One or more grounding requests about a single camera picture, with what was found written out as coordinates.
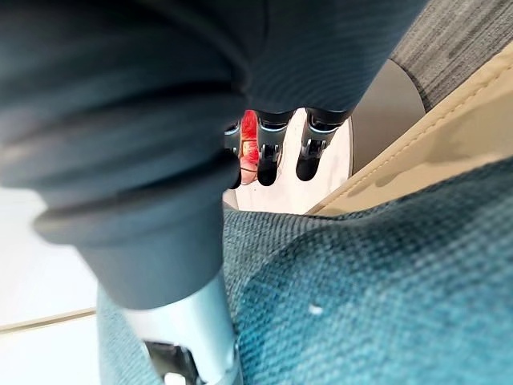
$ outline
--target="beige leather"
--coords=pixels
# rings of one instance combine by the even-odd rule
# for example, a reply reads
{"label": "beige leather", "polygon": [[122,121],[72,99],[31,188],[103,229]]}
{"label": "beige leather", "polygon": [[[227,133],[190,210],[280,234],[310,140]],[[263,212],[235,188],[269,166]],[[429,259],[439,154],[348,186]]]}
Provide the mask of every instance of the beige leather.
{"label": "beige leather", "polygon": [[513,43],[309,211],[367,209],[513,156]]}

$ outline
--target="leather seam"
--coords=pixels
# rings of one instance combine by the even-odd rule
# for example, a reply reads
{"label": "leather seam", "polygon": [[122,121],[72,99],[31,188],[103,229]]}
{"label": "leather seam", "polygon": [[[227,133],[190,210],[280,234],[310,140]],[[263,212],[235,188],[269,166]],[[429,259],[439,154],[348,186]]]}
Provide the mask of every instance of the leather seam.
{"label": "leather seam", "polygon": [[344,190],[342,190],[339,194],[337,194],[336,197],[326,202],[324,205],[322,205],[320,210],[334,202],[337,198],[341,197],[344,194],[348,194],[351,191],[353,191],[359,184],[367,180],[371,175],[373,175],[377,170],[379,170],[381,167],[385,166],[391,160],[395,159],[398,155],[400,155],[402,152],[408,149],[409,146],[416,143],[419,139],[421,139],[423,136],[431,133],[433,128],[437,128],[436,126],[439,125],[439,123],[445,119],[447,119],[449,116],[451,116],[453,113],[455,113],[460,107],[464,106],[468,102],[470,102],[480,91],[488,88],[491,84],[495,83],[504,73],[510,71],[513,68],[513,64],[510,64],[508,67],[504,67],[494,78],[490,79],[487,83],[483,84],[480,88],[475,90],[471,95],[467,96],[465,100],[463,100],[461,103],[457,104],[455,107],[453,107],[450,111],[446,112],[443,116],[436,119],[435,122],[424,128],[422,131],[420,131],[416,136],[411,138],[407,143],[405,143],[401,148],[399,148],[394,154],[390,155],[386,160],[384,160],[382,163],[377,165],[375,168],[373,168],[370,172],[362,176],[359,180],[355,181],[352,185],[348,186]]}

